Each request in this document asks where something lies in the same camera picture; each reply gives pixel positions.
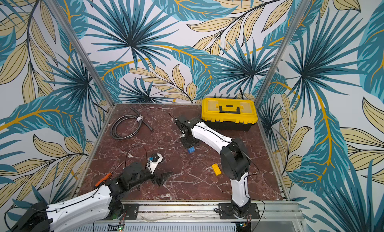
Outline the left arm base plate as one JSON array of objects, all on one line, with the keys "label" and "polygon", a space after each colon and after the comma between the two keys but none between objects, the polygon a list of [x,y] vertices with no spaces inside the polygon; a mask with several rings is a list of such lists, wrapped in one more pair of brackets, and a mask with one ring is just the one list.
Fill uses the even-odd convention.
[{"label": "left arm base plate", "polygon": [[122,220],[128,220],[128,221],[135,221],[138,216],[139,212],[139,204],[122,204],[117,203],[113,204],[110,207],[110,212],[107,215],[104,220],[110,220],[110,221],[122,221]]}]

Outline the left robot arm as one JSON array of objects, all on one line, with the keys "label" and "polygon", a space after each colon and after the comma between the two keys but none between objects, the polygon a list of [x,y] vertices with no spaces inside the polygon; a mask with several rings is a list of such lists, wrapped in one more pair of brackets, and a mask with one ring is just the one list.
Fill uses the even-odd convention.
[{"label": "left robot arm", "polygon": [[9,229],[11,232],[69,232],[85,224],[103,220],[121,210],[122,198],[131,189],[151,181],[162,186],[172,172],[156,174],[155,167],[134,162],[116,178],[76,198],[48,205],[31,205]]}]

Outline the light blue long lego brick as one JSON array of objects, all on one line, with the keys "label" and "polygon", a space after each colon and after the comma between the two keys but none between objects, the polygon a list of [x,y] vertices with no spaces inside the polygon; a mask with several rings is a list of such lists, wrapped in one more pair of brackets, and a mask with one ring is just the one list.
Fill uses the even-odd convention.
[{"label": "light blue long lego brick", "polygon": [[187,149],[188,153],[191,154],[191,153],[194,153],[196,151],[195,147],[190,147]]}]

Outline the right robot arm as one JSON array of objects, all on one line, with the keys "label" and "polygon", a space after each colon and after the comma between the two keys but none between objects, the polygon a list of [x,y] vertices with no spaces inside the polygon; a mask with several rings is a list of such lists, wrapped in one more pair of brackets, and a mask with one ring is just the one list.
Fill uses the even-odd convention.
[{"label": "right robot arm", "polygon": [[175,119],[175,124],[182,133],[180,140],[186,149],[201,141],[218,152],[222,170],[231,180],[232,212],[239,219],[245,217],[252,202],[248,190],[251,159],[243,141],[216,132],[198,118],[185,120],[179,117]]}]

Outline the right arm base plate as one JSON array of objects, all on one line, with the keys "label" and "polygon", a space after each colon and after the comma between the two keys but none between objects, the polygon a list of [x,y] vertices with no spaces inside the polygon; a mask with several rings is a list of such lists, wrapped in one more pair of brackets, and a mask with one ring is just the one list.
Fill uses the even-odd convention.
[{"label": "right arm base plate", "polygon": [[234,203],[219,203],[214,211],[219,214],[221,220],[245,220],[259,219],[261,217],[257,204],[248,203],[239,207]]}]

